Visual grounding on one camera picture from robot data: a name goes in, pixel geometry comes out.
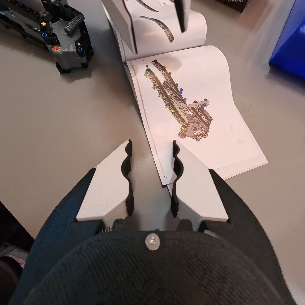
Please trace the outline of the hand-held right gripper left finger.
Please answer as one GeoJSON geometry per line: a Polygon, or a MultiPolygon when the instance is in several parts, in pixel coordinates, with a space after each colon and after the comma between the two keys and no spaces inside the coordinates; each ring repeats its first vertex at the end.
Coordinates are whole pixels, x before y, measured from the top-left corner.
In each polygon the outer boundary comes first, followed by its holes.
{"type": "Polygon", "coordinates": [[[102,220],[112,227],[116,219],[132,216],[134,195],[131,171],[132,141],[126,140],[97,167],[80,210],[78,221],[102,220]]]}

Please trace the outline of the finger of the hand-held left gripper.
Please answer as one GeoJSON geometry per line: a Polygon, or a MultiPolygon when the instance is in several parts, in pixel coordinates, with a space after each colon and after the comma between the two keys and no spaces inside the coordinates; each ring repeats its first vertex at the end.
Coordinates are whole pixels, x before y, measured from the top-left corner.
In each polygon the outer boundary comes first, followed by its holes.
{"type": "Polygon", "coordinates": [[[191,0],[175,0],[174,5],[181,32],[184,33],[187,30],[189,24],[191,0]]]}
{"type": "Polygon", "coordinates": [[[124,0],[102,0],[107,12],[114,22],[118,32],[128,45],[129,49],[137,54],[136,37],[132,16],[124,0]]]}

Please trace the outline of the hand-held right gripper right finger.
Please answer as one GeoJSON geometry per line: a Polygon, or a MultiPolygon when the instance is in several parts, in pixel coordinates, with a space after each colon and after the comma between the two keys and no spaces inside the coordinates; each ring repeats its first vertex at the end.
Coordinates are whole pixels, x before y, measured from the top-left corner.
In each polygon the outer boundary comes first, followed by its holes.
{"type": "Polygon", "coordinates": [[[202,221],[228,220],[208,167],[179,141],[173,141],[173,170],[170,209],[173,217],[190,220],[193,231],[202,221]]]}

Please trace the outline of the white instruction booklet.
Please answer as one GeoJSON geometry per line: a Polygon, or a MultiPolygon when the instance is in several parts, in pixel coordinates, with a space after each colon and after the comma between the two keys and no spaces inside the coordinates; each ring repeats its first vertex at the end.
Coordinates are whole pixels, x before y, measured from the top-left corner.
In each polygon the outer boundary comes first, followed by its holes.
{"type": "Polygon", "coordinates": [[[223,53],[206,45],[204,16],[190,10],[182,33],[174,1],[125,1],[138,53],[123,40],[105,6],[162,185],[176,179],[173,141],[227,179],[266,164],[236,108],[223,53]]]}

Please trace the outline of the blue plastic bin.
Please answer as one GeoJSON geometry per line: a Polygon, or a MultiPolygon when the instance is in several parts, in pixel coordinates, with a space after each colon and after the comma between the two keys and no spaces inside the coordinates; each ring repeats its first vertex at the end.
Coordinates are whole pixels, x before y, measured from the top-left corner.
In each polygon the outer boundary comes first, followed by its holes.
{"type": "Polygon", "coordinates": [[[269,60],[289,74],[305,79],[305,1],[296,0],[269,60]]]}

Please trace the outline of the grey desk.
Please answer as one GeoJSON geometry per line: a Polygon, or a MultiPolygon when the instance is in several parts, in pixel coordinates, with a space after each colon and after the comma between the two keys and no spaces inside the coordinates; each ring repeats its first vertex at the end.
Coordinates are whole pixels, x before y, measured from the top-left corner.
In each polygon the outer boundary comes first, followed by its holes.
{"type": "MultiPolygon", "coordinates": [[[[50,53],[1,25],[1,202],[35,238],[65,195],[132,140],[132,230],[174,230],[163,188],[101,1],[68,1],[85,16],[94,56],[61,75],[50,53]]],[[[227,180],[255,214],[297,304],[304,304],[304,82],[269,67],[294,1],[250,1],[243,13],[192,1],[207,21],[205,45],[230,69],[236,107],[268,164],[227,180]]]]}

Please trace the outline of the black cardboard box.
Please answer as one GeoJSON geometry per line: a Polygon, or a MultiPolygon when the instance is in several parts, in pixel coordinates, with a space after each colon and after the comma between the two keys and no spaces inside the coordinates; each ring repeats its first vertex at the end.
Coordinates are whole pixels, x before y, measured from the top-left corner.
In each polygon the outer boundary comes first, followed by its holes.
{"type": "Polygon", "coordinates": [[[240,13],[242,13],[243,10],[246,8],[246,6],[251,2],[251,0],[216,0],[216,1],[240,13]]]}

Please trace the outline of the black grey toy brick model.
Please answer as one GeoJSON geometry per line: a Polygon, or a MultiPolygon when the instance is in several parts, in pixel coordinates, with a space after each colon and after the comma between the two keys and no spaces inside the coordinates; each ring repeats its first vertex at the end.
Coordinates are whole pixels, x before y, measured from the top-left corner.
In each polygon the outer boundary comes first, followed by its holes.
{"type": "Polygon", "coordinates": [[[17,0],[0,1],[0,21],[22,38],[29,38],[48,50],[61,74],[72,68],[87,68],[94,55],[84,15],[67,1],[41,1],[40,11],[17,0]]]}

